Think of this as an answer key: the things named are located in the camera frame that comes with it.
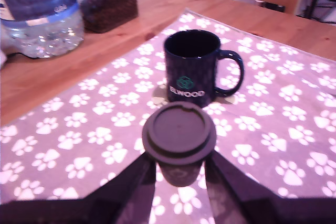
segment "travel mug lid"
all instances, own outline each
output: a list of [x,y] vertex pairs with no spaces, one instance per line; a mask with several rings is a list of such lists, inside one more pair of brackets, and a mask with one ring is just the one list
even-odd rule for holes
[[157,161],[186,165],[204,159],[213,150],[216,129],[200,107],[189,102],[172,102],[148,118],[142,142]]

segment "plastic water bottle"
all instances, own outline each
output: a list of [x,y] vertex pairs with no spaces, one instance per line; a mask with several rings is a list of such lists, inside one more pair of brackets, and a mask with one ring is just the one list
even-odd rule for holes
[[65,54],[83,40],[76,0],[0,0],[0,15],[18,51],[31,58]]

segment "placemat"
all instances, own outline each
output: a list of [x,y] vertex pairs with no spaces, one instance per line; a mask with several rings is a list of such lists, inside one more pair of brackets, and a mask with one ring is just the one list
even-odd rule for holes
[[[146,119],[167,101],[163,42],[204,29],[238,52],[245,80],[204,110],[218,150],[283,197],[336,197],[336,63],[186,10],[158,36],[1,128],[1,202],[84,197],[144,152]],[[222,60],[219,86],[238,66]],[[204,169],[191,186],[169,185],[157,169],[150,224],[214,223]]]

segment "wooden table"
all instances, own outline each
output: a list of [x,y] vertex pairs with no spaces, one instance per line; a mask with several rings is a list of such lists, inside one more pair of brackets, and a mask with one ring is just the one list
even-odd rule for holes
[[233,0],[139,0],[139,17],[105,34],[86,34],[52,59],[17,55],[1,70],[1,124],[68,89],[159,33],[184,8],[249,33],[336,60],[336,27]]

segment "dark blue mug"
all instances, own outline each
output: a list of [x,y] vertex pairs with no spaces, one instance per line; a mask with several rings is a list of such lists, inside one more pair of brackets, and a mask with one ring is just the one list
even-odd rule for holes
[[[164,42],[167,97],[169,101],[192,102],[201,108],[209,105],[216,96],[234,94],[244,78],[244,65],[234,51],[221,50],[221,40],[204,30],[179,31]],[[228,90],[216,87],[219,60],[232,59],[239,65],[237,85]]]

